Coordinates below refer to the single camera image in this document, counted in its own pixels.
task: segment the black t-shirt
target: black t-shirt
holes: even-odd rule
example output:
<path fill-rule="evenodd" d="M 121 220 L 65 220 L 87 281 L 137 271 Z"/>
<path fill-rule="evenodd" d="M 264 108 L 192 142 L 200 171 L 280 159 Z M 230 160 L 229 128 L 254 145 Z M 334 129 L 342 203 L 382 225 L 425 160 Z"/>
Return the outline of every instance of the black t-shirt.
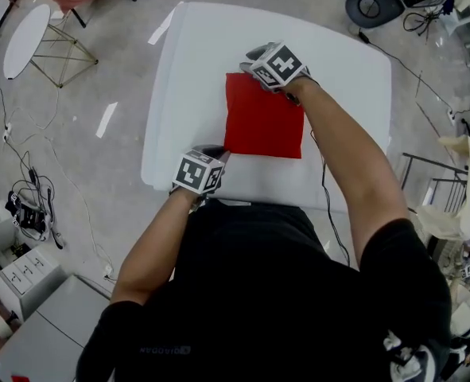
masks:
<path fill-rule="evenodd" d="M 105 309 L 77 382 L 104 382 L 113 368 L 117 382 L 389 380 L 388 330 L 426 345 L 441 368 L 450 310 L 408 220 L 373 235 L 358 272 L 330 260 L 298 208 L 212 202 L 189 217 L 174 280 L 144 306 Z"/>

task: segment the man's right arm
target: man's right arm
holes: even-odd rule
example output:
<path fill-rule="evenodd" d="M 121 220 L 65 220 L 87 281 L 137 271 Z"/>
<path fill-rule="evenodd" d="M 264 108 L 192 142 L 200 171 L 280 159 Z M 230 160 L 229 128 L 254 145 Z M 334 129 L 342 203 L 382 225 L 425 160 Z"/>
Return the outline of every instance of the man's right arm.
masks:
<path fill-rule="evenodd" d="M 300 100 L 320 152 L 346 199 L 360 265 L 363 249 L 376 231 L 408 217 L 398 180 L 371 136 L 318 84 L 298 78 L 284 89 Z"/>

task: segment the red fabric square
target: red fabric square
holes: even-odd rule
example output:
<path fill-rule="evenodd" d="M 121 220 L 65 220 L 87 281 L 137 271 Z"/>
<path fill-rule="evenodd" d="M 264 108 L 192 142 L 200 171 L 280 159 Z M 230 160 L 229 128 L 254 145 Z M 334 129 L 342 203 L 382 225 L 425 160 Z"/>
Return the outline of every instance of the red fabric square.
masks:
<path fill-rule="evenodd" d="M 224 148 L 237 154 L 301 158 L 304 110 L 282 93 L 266 92 L 246 73 L 226 74 Z"/>

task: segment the drawer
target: drawer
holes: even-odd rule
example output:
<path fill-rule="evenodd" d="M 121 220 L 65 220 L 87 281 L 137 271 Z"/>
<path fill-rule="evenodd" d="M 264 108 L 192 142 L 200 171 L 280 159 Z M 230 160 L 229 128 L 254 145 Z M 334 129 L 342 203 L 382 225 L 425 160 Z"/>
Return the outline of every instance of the drawer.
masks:
<path fill-rule="evenodd" d="M 44 278 L 42 272 L 26 256 L 21 256 L 14 264 L 32 284 L 37 284 Z"/>
<path fill-rule="evenodd" d="M 44 276 L 51 273 L 55 267 L 58 266 L 53 259 L 44 257 L 37 249 L 32 249 L 25 253 L 24 257 L 28 258 L 32 265 L 34 265 Z"/>
<path fill-rule="evenodd" d="M 11 282 L 17 291 L 24 294 L 31 288 L 32 283 L 17 269 L 15 264 L 10 264 L 2 270 L 5 277 Z"/>

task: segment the white tape on floor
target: white tape on floor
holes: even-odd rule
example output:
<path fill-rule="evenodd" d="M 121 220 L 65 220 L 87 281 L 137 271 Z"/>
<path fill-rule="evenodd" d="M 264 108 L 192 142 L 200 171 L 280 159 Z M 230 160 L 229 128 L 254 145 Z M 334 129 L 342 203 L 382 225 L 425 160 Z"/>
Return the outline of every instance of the white tape on floor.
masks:
<path fill-rule="evenodd" d="M 153 32 L 152 36 L 148 40 L 148 44 L 155 45 L 157 44 L 157 41 L 162 37 L 162 34 L 165 33 L 165 31 L 169 28 L 171 25 L 171 20 L 173 19 L 173 14 L 174 10 L 177 8 L 175 7 L 174 9 L 171 10 L 171 13 L 168 14 L 168 17 L 165 18 L 165 20 L 158 26 L 158 28 Z"/>
<path fill-rule="evenodd" d="M 104 133 L 106 132 L 107 124 L 109 123 L 111 116 L 115 112 L 115 108 L 117 104 L 118 102 L 111 103 L 110 105 L 106 107 L 104 116 L 102 116 L 102 120 L 100 121 L 99 128 L 97 129 L 97 133 L 95 134 L 97 137 L 102 138 L 102 136 L 104 136 Z"/>

